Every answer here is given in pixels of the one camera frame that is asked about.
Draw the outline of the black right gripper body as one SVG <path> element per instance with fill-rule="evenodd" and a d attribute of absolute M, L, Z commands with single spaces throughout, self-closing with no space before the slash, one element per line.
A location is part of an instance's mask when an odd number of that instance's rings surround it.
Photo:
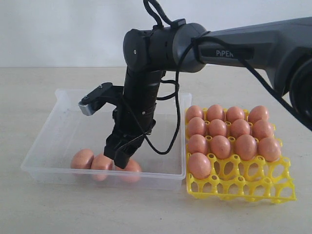
<path fill-rule="evenodd" d="M 131 140 L 142 133 L 151 133 L 156 124 L 156 98 L 165 73 L 163 70 L 135 72 L 127 68 L 123 99 L 117 108 L 112 140 Z"/>

